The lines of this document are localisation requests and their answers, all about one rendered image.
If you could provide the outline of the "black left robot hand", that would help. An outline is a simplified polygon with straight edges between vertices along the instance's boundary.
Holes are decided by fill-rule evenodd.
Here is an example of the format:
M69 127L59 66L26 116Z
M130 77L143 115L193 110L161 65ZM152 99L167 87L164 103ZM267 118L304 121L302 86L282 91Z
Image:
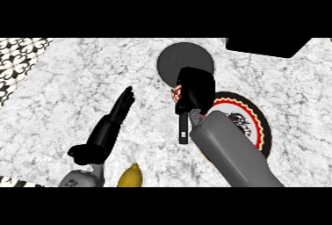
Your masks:
M74 159L77 165L103 164L116 137L121 125L134 102L133 87L128 86L118 97L111 112L102 116L86 144L75 145L69 148L68 155Z

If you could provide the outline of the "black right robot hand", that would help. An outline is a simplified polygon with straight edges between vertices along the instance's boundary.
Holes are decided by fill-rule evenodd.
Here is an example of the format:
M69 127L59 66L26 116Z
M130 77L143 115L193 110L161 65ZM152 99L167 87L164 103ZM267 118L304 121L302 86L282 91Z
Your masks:
M215 99L215 80L208 71L190 67L180 70L177 85L181 86L181 98L176 104L176 114L199 109L207 114Z

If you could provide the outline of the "red and white cupcake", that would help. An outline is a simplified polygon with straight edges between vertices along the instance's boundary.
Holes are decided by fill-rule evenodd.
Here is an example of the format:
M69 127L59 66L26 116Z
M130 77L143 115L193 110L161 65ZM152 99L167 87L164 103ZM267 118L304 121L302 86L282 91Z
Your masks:
M177 103L177 101L181 99L181 85L177 85L173 89L171 89L171 98L174 100L174 102Z

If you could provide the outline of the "dark grey pan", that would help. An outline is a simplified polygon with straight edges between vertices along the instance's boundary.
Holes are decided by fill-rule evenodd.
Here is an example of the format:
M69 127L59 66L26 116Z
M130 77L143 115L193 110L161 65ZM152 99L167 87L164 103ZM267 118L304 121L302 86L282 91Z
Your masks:
M177 86L177 77L184 67L202 69L214 76L214 61L208 50L190 42L171 44L156 58L156 72L162 81L171 87ZM187 116L183 112L178 116L178 143L187 144Z

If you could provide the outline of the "plate with red black rim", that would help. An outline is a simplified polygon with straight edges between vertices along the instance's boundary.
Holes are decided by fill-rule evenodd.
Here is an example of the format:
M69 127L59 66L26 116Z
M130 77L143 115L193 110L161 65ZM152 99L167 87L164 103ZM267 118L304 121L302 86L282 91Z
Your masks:
M226 114L264 157L268 157L273 136L270 125L258 106L240 94L218 91L209 113L212 111L221 111Z

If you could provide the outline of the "yellow banana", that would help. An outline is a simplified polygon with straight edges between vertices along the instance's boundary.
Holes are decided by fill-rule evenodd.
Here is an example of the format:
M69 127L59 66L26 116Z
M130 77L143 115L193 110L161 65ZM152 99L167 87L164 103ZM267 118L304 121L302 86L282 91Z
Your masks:
M139 164L134 163L124 171L119 180L118 187L140 187L143 184L143 173Z

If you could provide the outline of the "black appliance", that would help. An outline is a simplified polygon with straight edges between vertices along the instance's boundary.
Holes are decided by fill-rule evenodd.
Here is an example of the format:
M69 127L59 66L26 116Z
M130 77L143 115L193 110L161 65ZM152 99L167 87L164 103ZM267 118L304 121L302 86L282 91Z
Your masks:
M282 37L282 38L227 38L226 49L251 54L261 54L283 58L291 58L305 43L307 37Z

